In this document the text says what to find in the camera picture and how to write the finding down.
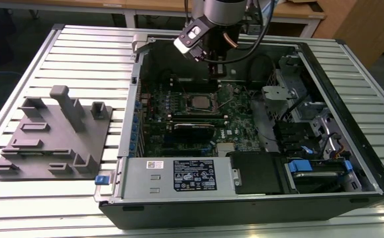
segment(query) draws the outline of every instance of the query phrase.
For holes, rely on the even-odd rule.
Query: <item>sticker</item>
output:
[[[213,160],[174,160],[173,171],[177,192],[217,190]]]
[[[322,19],[322,18],[324,18],[324,16],[309,15],[309,16],[308,16],[308,18],[320,18],[320,19]]]
[[[104,3],[102,6],[121,7],[121,4],[106,4],[106,3]]]
[[[146,169],[162,169],[164,161],[146,161]]]

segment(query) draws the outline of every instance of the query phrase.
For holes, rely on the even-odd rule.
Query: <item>table leg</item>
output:
[[[126,28],[136,28],[136,13],[134,10],[124,10]]]
[[[320,19],[310,19],[310,20],[308,21],[308,24],[306,24],[305,27],[304,27],[304,30],[302,30],[302,32],[301,32],[301,34],[300,34],[300,37],[310,38],[313,32],[314,32],[316,29],[317,29],[318,23],[320,23]]]
[[[30,13],[33,20],[38,19],[38,10],[29,10],[28,12]]]

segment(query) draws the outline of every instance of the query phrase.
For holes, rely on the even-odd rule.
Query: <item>aluminum table surface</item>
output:
[[[104,101],[114,108],[100,173],[114,168],[136,33],[176,36],[178,32],[70,25],[52,30],[0,112],[0,148],[22,117],[17,109],[22,98],[45,97],[45,103],[54,104],[49,89],[62,84],[82,105]],[[308,43],[384,163],[384,91],[348,47],[333,40],[265,39]],[[96,191],[97,196],[110,195],[109,186],[94,186],[88,180],[0,182],[0,237],[384,237],[384,205],[321,222],[122,231],[100,212]]]

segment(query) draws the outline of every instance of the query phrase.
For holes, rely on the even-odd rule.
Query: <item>wooden table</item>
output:
[[[184,16],[185,7],[182,0],[125,0],[125,8],[133,15]],[[310,38],[325,13],[314,12],[305,3],[284,2],[274,8],[272,22],[305,25],[300,37]]]
[[[0,0],[0,7],[124,14],[128,28],[137,28],[137,15],[185,15],[182,0]],[[324,18],[325,14],[312,11],[308,4],[284,2],[274,9],[272,22],[305,25],[300,36],[309,38]]]

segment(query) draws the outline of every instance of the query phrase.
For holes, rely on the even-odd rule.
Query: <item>cable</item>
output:
[[[270,60],[272,62],[272,67],[273,67],[273,74],[276,74],[276,64],[274,64],[274,61],[272,59],[272,57],[269,57],[268,54],[265,54],[264,52],[260,52],[257,54],[254,54],[246,61],[245,63],[245,81],[246,81],[246,84],[249,84],[252,82],[252,78],[250,78],[250,69],[252,69],[252,64],[254,62],[254,60],[258,58],[258,57],[265,57]]]
[[[268,140],[270,140],[270,141],[274,141],[274,142],[278,142],[277,140],[270,139],[270,138],[268,138],[266,136],[264,136],[262,133],[260,132],[260,129],[258,129],[257,127],[256,127],[256,130],[257,130],[257,133],[258,133],[265,139],[268,139]]]
[[[338,154],[344,152],[345,150],[345,146],[342,145],[342,143],[340,143],[338,139],[336,140],[336,143],[340,145],[338,150],[334,152],[333,158],[337,159]]]
[[[188,7],[189,7],[189,3],[188,0],[185,0],[185,15],[186,15],[186,24],[189,22],[189,16],[188,16]]]
[[[20,74],[17,72],[12,72],[12,71],[0,71],[0,74],[16,74],[18,76],[22,76],[22,74]]]
[[[337,133],[336,133],[336,132],[332,132],[330,134],[326,135],[326,138],[325,138],[325,140],[324,140],[324,142],[322,142],[322,145],[321,145],[321,150],[320,150],[318,159],[322,158],[322,154],[324,154],[324,150],[325,150],[326,143],[329,142],[329,139],[330,139],[330,137],[332,137],[334,134],[337,134]]]
[[[282,116],[280,117],[280,120],[284,120],[285,116],[292,112],[292,110],[301,104],[301,102],[304,101],[304,99],[308,97],[309,92],[306,91],[305,95],[301,96],[297,101],[293,103],[293,105],[286,109],[285,113],[282,114]]]
[[[254,0],[257,3],[256,3],[256,6],[257,6],[257,10],[258,10],[258,18],[260,18],[260,29],[262,30],[262,27],[264,27],[264,19],[262,19],[262,11],[261,11],[261,6],[260,6],[260,1],[258,0]]]
[[[250,51],[240,58],[237,59],[230,59],[230,60],[224,60],[224,61],[217,61],[217,60],[209,60],[209,59],[202,59],[204,62],[206,63],[214,63],[214,64],[226,64],[226,63],[234,63],[234,62],[238,62],[241,61],[242,59],[245,59],[249,55],[252,55],[252,53],[256,51],[261,41],[262,41],[262,38],[266,34],[266,31],[268,31],[268,28],[269,28],[269,22],[272,21],[272,18],[273,18],[273,11],[274,11],[274,5],[276,5],[276,0],[272,0],[270,1],[270,12],[269,12],[269,16],[268,16],[268,22],[266,22],[266,25],[264,27],[264,30],[261,31],[258,37],[257,37],[257,40],[254,41],[253,45],[250,46]]]
[[[272,21],[272,18],[273,18],[273,12],[274,12],[274,6],[276,6],[276,3],[270,4],[270,12],[269,12],[269,16],[268,16],[268,21],[266,21],[266,25],[265,27],[262,28],[261,30],[261,33],[265,35],[268,30],[269,30],[269,22]],[[262,21],[262,13],[261,13],[261,8],[258,7],[258,12],[260,12],[260,17],[261,17],[261,21]],[[253,49],[253,45],[249,45],[249,46],[244,46],[244,47],[237,47],[236,48],[237,50],[240,51],[246,51],[249,49]]]

